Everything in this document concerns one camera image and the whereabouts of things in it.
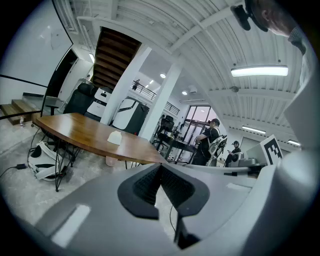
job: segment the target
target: metal railing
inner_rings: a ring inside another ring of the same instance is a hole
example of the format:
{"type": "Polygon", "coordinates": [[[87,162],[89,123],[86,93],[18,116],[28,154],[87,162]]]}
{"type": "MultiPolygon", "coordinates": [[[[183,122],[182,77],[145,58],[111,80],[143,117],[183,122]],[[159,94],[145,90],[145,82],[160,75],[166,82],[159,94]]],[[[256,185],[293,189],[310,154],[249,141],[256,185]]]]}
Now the metal railing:
{"type": "MultiPolygon", "coordinates": [[[[130,88],[134,90],[134,82],[132,82],[130,88]]],[[[147,98],[150,101],[154,101],[157,94],[154,93],[153,91],[149,90],[148,88],[144,87],[141,84],[137,84],[136,89],[134,90],[136,93],[141,94],[143,97],[147,98]]],[[[180,109],[172,105],[171,103],[167,102],[164,106],[164,109],[168,112],[171,112],[175,114],[176,116],[178,115],[180,109]]]]}

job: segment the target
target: wooden stair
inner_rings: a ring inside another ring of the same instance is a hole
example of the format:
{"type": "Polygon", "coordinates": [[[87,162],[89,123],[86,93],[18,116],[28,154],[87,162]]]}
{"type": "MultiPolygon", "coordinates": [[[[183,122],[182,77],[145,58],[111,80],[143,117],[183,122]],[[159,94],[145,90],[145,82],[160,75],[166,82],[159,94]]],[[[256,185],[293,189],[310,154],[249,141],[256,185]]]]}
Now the wooden stair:
{"type": "Polygon", "coordinates": [[[140,45],[130,36],[103,27],[95,51],[91,81],[97,87],[113,90],[140,45]]]}
{"type": "MultiPolygon", "coordinates": [[[[35,109],[28,105],[22,99],[13,99],[11,104],[3,104],[1,105],[1,110],[4,116],[14,115],[14,114],[21,114],[24,116],[24,121],[29,122],[32,120],[32,115],[34,114],[24,114],[27,112],[39,111],[39,109],[35,109]]],[[[20,124],[20,115],[8,118],[9,122],[14,126],[20,124]]]]}

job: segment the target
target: wooden table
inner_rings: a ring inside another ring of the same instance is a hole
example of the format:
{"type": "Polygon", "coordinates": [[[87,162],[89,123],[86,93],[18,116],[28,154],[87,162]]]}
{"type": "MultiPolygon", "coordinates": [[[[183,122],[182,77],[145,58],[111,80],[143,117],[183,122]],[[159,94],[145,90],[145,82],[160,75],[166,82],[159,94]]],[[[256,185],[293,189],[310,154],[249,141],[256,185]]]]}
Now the wooden table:
{"type": "Polygon", "coordinates": [[[145,138],[113,128],[79,113],[43,116],[35,123],[58,138],[103,157],[141,164],[167,163],[145,138]],[[121,144],[108,142],[110,133],[121,132],[121,144]]]}

